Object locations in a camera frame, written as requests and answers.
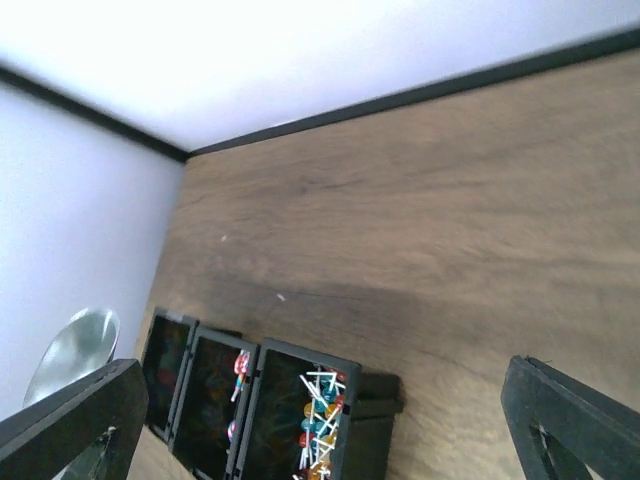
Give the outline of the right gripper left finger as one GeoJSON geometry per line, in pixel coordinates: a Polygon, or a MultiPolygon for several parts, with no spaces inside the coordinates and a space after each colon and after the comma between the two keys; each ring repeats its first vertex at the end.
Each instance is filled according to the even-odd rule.
{"type": "Polygon", "coordinates": [[[1,477],[52,479],[101,438],[99,479],[125,479],[146,417],[136,359],[118,359],[1,421],[1,477]]]}

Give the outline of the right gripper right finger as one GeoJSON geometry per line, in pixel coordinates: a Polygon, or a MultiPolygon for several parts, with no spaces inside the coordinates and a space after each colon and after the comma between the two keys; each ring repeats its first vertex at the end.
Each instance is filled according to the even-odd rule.
{"type": "Polygon", "coordinates": [[[512,357],[501,405],[526,478],[639,477],[639,413],[550,365],[512,357]]]}

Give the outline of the metal scoop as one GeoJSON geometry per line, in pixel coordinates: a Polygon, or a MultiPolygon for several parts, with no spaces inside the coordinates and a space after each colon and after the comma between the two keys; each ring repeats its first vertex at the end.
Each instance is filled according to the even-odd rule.
{"type": "Polygon", "coordinates": [[[106,308],[76,313],[46,348],[23,399],[24,409],[113,360],[120,319],[106,308]]]}

